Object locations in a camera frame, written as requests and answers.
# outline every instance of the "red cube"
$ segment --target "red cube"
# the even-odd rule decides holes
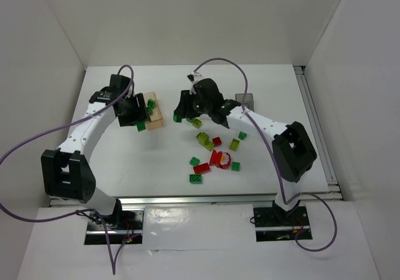
[[[213,139],[212,139],[212,142],[214,143],[214,145],[215,145],[216,147],[218,147],[218,146],[220,146],[220,145],[223,144],[223,142],[221,141],[221,138],[219,138],[219,137],[213,138]]]
[[[195,174],[203,174],[210,171],[210,166],[208,163],[199,164],[193,167],[193,171]]]

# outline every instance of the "white floor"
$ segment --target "white floor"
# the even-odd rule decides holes
[[[124,247],[115,277],[106,246],[83,245],[85,218],[35,224],[18,279],[379,280],[354,204],[329,204],[338,235],[320,253],[305,252],[294,241],[256,242],[249,205],[147,209],[143,245]],[[320,202],[306,206],[313,240],[302,243],[320,248],[332,238],[333,223]],[[37,218],[72,210],[43,208]]]
[[[231,151],[241,172],[213,168],[203,176],[202,185],[189,183],[193,173],[189,160],[195,156],[208,162],[211,155],[198,144],[196,135],[204,131],[219,136],[228,151],[238,133],[202,117],[204,125],[197,130],[183,121],[173,122],[173,111],[180,91],[188,89],[186,78],[195,66],[136,66],[135,92],[155,91],[165,126],[138,132],[136,127],[120,128],[115,121],[104,133],[91,158],[97,186],[112,196],[200,196],[213,194],[276,193],[278,180],[265,146],[253,137]],[[291,65],[243,65],[249,78],[249,93],[254,94],[255,111],[271,119],[303,123],[314,142],[299,86]],[[89,67],[84,78],[73,119],[83,116],[91,95],[107,86],[118,67]],[[234,99],[244,90],[241,74],[232,66],[209,65],[200,70],[214,79],[225,98]],[[304,182],[304,191],[328,191],[321,161],[317,159]]]

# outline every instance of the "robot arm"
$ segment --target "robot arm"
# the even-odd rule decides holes
[[[196,118],[201,114],[207,114],[217,124],[261,139],[260,133],[246,116],[246,113],[249,114],[272,146],[283,178],[282,185],[286,199],[291,199],[300,193],[304,175],[312,168],[317,158],[303,125],[299,122],[287,125],[273,121],[249,109],[244,112],[239,102],[223,98],[212,79],[203,79],[198,73],[189,75],[188,78],[192,82],[192,88],[181,91],[180,102],[174,111],[177,118],[174,120],[180,121],[183,118]],[[298,202],[299,198],[296,197],[289,204],[285,204],[279,190],[274,206],[278,207],[280,214],[287,216],[296,209]]]
[[[90,98],[84,117],[104,109],[126,90],[129,82],[128,77],[112,75],[109,86]],[[101,136],[116,118],[120,126],[148,120],[143,94],[124,96],[101,114],[78,124],[56,150],[45,150],[41,156],[46,194],[78,200],[85,208],[96,210],[109,224],[119,224],[131,212],[123,212],[119,199],[96,187],[89,161]]]

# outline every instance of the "white wall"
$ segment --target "white wall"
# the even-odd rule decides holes
[[[397,279],[400,0],[342,0],[306,77],[337,176],[356,202],[381,278]]]
[[[45,0],[0,0],[0,153],[71,118],[83,67]],[[34,218],[44,201],[40,155],[63,133],[27,145],[0,167],[0,201]],[[0,212],[1,279],[16,279],[32,224]]]
[[[88,66],[305,65],[339,0],[49,0]]]

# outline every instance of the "purple cable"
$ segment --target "purple cable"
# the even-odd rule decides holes
[[[321,252],[321,251],[323,251],[323,250],[326,250],[327,248],[329,248],[330,246],[332,246],[332,244],[333,244],[333,243],[335,242],[335,240],[336,240],[336,236],[338,235],[338,224],[337,224],[337,222],[336,222],[335,215],[333,214],[332,209],[329,207],[329,205],[328,205],[324,200],[322,200],[319,196],[317,196],[317,195],[315,195],[315,194],[311,194],[311,193],[309,193],[309,192],[300,192],[300,193],[298,193],[298,194],[295,194],[295,195],[294,195],[293,197],[291,197],[289,200],[286,200],[286,195],[285,195],[284,188],[283,188],[282,175],[281,175],[281,172],[280,172],[280,170],[279,170],[278,163],[277,163],[276,160],[275,160],[275,156],[274,156],[273,150],[272,150],[271,147],[269,146],[268,141],[267,141],[267,139],[266,139],[266,137],[265,137],[263,131],[262,131],[261,128],[258,126],[257,122],[250,116],[250,114],[246,111],[246,108],[244,107],[244,100],[245,100],[245,98],[246,98],[246,94],[248,93],[248,78],[247,78],[247,76],[246,76],[246,73],[245,73],[245,72],[243,71],[243,69],[242,69],[240,66],[238,66],[235,62],[233,62],[233,61],[231,61],[231,60],[229,60],[229,59],[226,59],[226,58],[221,58],[221,57],[210,58],[210,59],[204,61],[204,62],[201,63],[196,69],[194,69],[193,72],[194,72],[194,73],[197,72],[202,66],[204,66],[204,65],[207,64],[207,63],[209,63],[210,61],[217,61],[217,60],[225,61],[225,62],[227,62],[227,63],[229,63],[229,64],[232,64],[232,65],[233,65],[235,68],[237,68],[237,69],[240,71],[240,73],[243,75],[243,78],[244,78],[244,94],[243,94],[243,99],[242,99],[242,109],[243,109],[243,112],[245,113],[245,115],[247,116],[247,118],[252,122],[252,124],[254,125],[254,127],[257,129],[257,132],[260,134],[261,139],[262,139],[262,141],[264,142],[265,146],[267,147],[267,150],[268,150],[269,155],[271,156],[272,163],[274,164],[274,167],[275,167],[275,170],[276,170],[277,179],[278,179],[278,181],[279,181],[279,187],[280,187],[280,190],[281,190],[283,203],[284,203],[285,205],[288,205],[291,201],[293,201],[294,199],[296,199],[296,198],[299,197],[300,195],[302,195],[302,194],[307,194],[308,196],[312,196],[312,197],[314,197],[314,198],[320,200],[320,201],[325,205],[325,207],[327,208],[327,210],[329,211],[329,213],[330,213],[331,216],[332,216],[332,220],[333,220],[333,224],[334,224],[334,234],[333,234],[333,237],[332,237],[331,241],[330,241],[326,246],[321,247],[321,248],[319,248],[319,249],[309,249],[309,248],[307,248],[307,247],[302,246],[302,245],[299,243],[299,241],[298,241],[298,237],[299,237],[299,235],[300,235],[301,233],[303,233],[303,232],[306,231],[306,230],[303,230],[303,231],[301,231],[301,232],[298,232],[298,233],[296,234],[296,236],[294,237],[294,240],[296,241],[297,245],[298,245],[301,249],[306,250],[306,251],[309,251],[309,252]]]
[[[8,156],[10,156],[14,151],[18,150],[20,147],[24,146],[27,143],[30,143],[31,141],[34,141],[35,139],[41,138],[42,136],[45,136],[47,134],[62,130],[62,129],[66,129],[66,128],[70,128],[72,126],[75,126],[77,124],[83,123],[91,118],[93,118],[94,116],[97,116],[98,114],[101,114],[102,112],[104,112],[105,110],[109,109],[111,106],[113,106],[114,104],[116,104],[118,101],[120,101],[128,92],[129,89],[132,86],[132,95],[134,95],[134,82],[133,82],[133,78],[134,78],[134,72],[133,72],[133,68],[127,64],[124,64],[123,66],[121,66],[118,70],[118,74],[124,69],[124,68],[128,68],[131,71],[131,80],[129,82],[128,87],[122,92],[122,94],[120,94],[114,101],[112,101],[111,103],[109,103],[107,106],[105,106],[104,108],[100,109],[99,111],[96,111],[94,114],[84,117],[82,119],[79,119],[77,121],[71,122],[69,124],[63,125],[63,126],[59,126],[59,127],[55,127],[53,129],[44,131],[42,133],[39,133],[31,138],[26,139],[23,142],[20,142],[19,144],[17,144],[16,146],[12,147],[9,151],[7,151],[1,158],[0,158],[0,166],[1,164],[6,160],[6,158]],[[8,210],[6,207],[4,207],[4,205],[0,202],[0,209],[7,215],[11,216],[14,219],[17,219],[18,221],[22,221],[22,222],[27,222],[27,223],[46,223],[46,222],[51,222],[51,221],[57,221],[58,219],[63,219],[63,218],[67,218],[69,216],[73,216],[75,214],[82,214],[82,213],[86,213],[89,211],[94,211],[93,209],[83,209],[83,210],[75,210],[73,212],[67,213],[67,214],[63,214],[62,216],[56,216],[56,217],[51,217],[49,219],[28,219],[26,217],[22,217],[22,216],[18,216],[17,214],[14,214],[13,212],[11,212],[10,210]],[[97,216],[99,217],[99,219],[101,220],[104,229],[105,229],[105,233],[106,233],[106,242],[107,242],[107,248],[108,248],[108,253],[110,256],[110,260],[111,260],[111,266],[112,266],[112,273],[115,275],[115,263],[117,260],[117,256],[118,253],[120,252],[121,248],[125,245],[126,241],[122,242],[121,247],[119,247],[117,255],[115,257],[115,260],[113,259],[113,254],[111,252],[111,245],[110,245],[110,239],[108,236],[108,231],[107,231],[107,227],[106,227],[106,223],[104,222],[103,217],[97,212],[94,211]]]

